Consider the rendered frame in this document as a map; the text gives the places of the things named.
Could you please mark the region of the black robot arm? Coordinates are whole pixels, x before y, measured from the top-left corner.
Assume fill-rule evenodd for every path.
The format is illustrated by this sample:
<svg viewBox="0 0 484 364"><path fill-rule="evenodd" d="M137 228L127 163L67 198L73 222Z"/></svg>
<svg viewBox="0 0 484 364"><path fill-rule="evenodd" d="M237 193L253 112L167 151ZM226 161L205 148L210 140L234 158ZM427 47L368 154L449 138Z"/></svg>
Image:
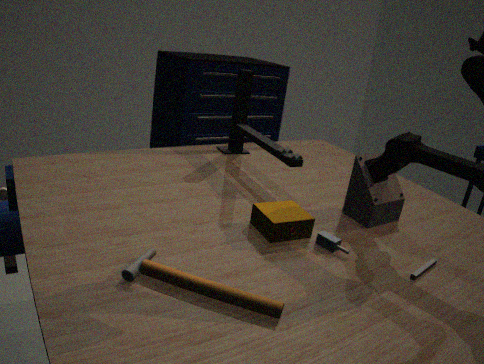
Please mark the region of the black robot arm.
<svg viewBox="0 0 484 364"><path fill-rule="evenodd" d="M470 51L484 55L484 33L478 42L468 38ZM479 96L484 106L484 56L467 58L462 64L461 73L468 86ZM427 147L421 136L410 132L391 138L386 143L386 151L379 157L366 160L365 165L374 183L389 179L412 162L418 162L447 174L466 179L484 193L484 164L475 163L458 156Z"/></svg>

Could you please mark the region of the hammer with wooden handle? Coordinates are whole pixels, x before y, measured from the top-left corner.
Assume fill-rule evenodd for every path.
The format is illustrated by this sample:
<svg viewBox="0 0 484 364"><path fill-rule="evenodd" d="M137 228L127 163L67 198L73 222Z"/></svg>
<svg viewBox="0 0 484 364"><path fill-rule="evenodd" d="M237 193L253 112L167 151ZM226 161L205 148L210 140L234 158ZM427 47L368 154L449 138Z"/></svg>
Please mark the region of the hammer with wooden handle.
<svg viewBox="0 0 484 364"><path fill-rule="evenodd" d="M156 254L155 249L150 248L145 254L142 254L137 260L135 260L134 263L129 264L127 268L121 272L124 280L131 283L141 273L233 306L239 306L259 314L262 313L280 319L284 306L283 302L278 302L218 282L192 276L151 261L150 259Z"/></svg>

